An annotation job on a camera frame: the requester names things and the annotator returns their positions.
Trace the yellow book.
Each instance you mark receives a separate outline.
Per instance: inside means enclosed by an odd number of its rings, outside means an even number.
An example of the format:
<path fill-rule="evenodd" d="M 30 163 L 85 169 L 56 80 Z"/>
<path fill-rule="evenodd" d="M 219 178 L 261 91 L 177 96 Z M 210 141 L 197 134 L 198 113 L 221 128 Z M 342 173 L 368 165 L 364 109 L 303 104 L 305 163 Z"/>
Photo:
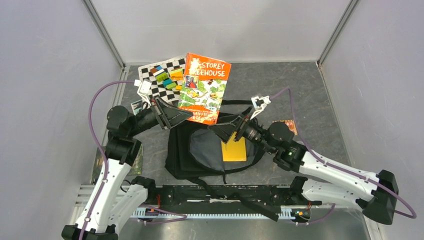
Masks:
<path fill-rule="evenodd" d="M 234 133 L 227 143 L 221 142 L 222 160 L 223 162 L 246 162 L 247 148 L 245 139 L 235 141 Z"/>

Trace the black student backpack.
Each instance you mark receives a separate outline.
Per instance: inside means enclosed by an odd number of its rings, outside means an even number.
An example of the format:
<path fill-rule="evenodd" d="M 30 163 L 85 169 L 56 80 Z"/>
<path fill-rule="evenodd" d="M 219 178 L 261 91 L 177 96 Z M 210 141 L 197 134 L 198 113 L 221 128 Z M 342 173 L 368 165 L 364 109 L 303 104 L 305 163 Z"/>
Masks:
<path fill-rule="evenodd" d="M 246 141 L 243 147 L 246 150 L 246 161 L 225 163 L 221 139 L 207 125 L 185 120 L 169 132 L 165 168 L 176 179 L 188 180 L 203 187 L 213 199 L 239 200 L 246 208 L 277 221 L 277 214 L 247 200 L 238 191 L 220 195 L 202 180 L 202 177 L 225 178 L 227 174 L 244 171 L 257 164 L 265 154 L 264 150 L 250 141 Z"/>

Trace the teal paperback book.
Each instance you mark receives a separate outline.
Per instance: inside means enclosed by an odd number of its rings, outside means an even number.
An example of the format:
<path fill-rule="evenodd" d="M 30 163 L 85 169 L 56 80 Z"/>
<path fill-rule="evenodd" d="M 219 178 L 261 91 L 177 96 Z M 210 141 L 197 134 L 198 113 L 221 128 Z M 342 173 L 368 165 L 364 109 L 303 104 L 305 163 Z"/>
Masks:
<path fill-rule="evenodd" d="M 134 115 L 137 115 L 137 113 L 143 109 L 143 103 L 143 100 L 138 100 L 130 104 Z"/>

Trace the orange treehouse story book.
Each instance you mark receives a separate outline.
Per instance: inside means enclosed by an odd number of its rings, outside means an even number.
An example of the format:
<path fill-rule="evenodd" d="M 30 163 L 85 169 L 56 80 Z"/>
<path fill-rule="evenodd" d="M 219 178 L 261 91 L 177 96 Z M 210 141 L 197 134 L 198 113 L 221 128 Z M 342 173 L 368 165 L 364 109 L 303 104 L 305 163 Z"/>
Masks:
<path fill-rule="evenodd" d="M 192 112 L 188 120 L 205 125 L 218 121 L 232 64 L 189 52 L 177 107 Z"/>

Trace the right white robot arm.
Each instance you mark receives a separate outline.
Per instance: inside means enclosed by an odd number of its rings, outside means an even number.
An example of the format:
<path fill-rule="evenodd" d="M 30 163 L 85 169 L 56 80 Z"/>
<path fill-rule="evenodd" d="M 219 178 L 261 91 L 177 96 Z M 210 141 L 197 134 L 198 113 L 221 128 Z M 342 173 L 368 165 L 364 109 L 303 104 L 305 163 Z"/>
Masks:
<path fill-rule="evenodd" d="M 242 114 L 234 120 L 208 126 L 222 142 L 245 138 L 263 151 L 274 154 L 273 162 L 288 172 L 303 174 L 289 189 L 295 204 L 328 202 L 360 210 L 367 218 L 384 225 L 394 220 L 399 193 L 395 175 L 356 169 L 331 160 L 293 140 L 294 133 L 280 121 L 267 129 Z"/>

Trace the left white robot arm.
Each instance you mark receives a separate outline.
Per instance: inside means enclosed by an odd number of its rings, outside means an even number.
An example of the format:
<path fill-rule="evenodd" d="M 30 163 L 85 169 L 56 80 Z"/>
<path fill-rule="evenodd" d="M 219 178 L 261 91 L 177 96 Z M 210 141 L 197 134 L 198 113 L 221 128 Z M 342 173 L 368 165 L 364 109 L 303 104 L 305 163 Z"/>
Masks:
<path fill-rule="evenodd" d="M 65 240 L 116 240 L 122 227 L 142 204 L 157 198 L 153 179 L 135 177 L 125 193 L 116 201 L 127 174 L 132 168 L 142 143 L 134 137 L 159 125 L 164 130 L 179 125 L 193 116 L 187 110 L 155 97 L 149 108 L 138 114 L 117 105 L 107 113 L 108 142 L 99 150 L 103 158 L 98 180 L 75 224 L 65 225 L 61 236 Z"/>

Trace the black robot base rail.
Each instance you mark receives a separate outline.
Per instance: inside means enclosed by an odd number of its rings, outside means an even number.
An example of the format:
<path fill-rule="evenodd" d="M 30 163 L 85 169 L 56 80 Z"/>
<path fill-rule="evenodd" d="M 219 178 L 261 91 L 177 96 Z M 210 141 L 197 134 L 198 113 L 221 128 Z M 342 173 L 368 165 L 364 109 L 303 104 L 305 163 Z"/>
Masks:
<path fill-rule="evenodd" d="M 287 185 L 213 185 L 211 187 L 223 199 L 211 198 L 200 185 L 157 186 L 144 202 L 145 205 L 181 214 L 255 214 L 233 194 L 277 214 L 282 206 L 320 206 L 321 201 L 310 201 L 295 193 Z"/>

